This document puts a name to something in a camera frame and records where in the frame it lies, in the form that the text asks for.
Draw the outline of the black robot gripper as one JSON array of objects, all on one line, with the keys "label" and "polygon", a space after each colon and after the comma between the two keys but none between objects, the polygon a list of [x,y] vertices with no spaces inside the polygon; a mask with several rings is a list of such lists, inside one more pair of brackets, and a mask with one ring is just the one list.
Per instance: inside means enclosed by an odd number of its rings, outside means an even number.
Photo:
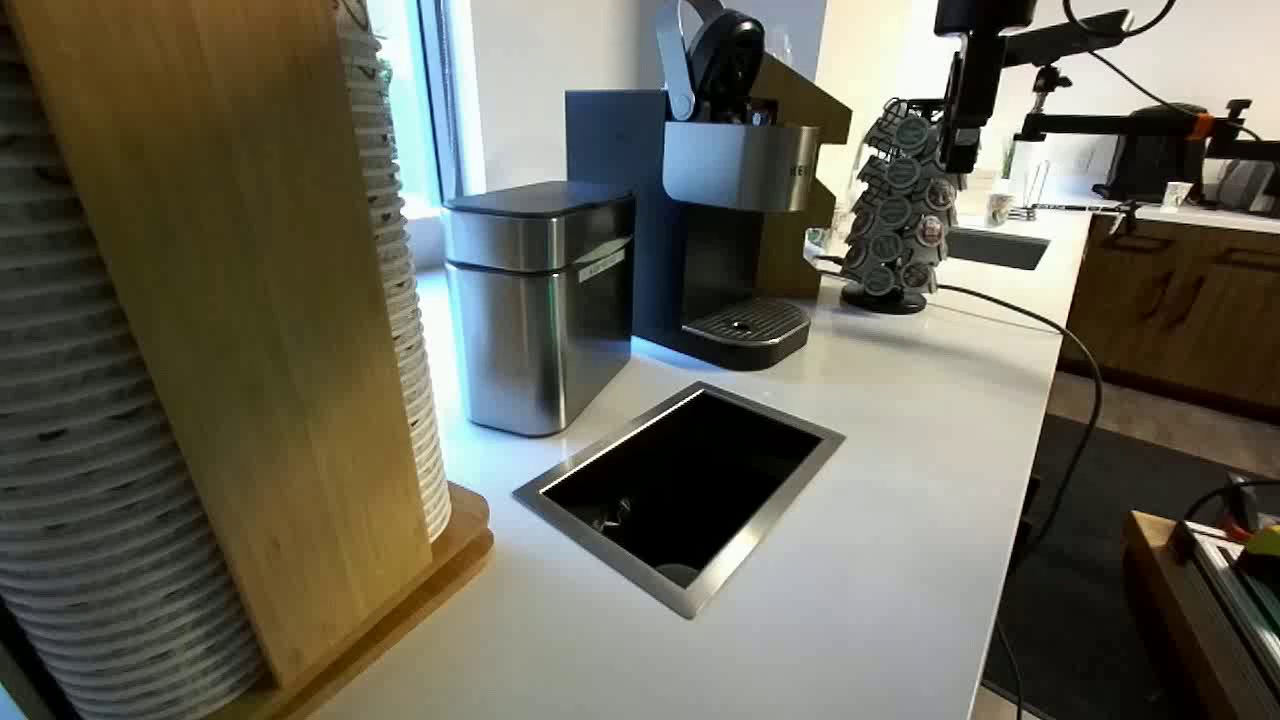
[{"label": "black robot gripper", "polygon": [[686,53],[695,120],[739,120],[758,64],[764,25],[731,7],[712,13]]}]

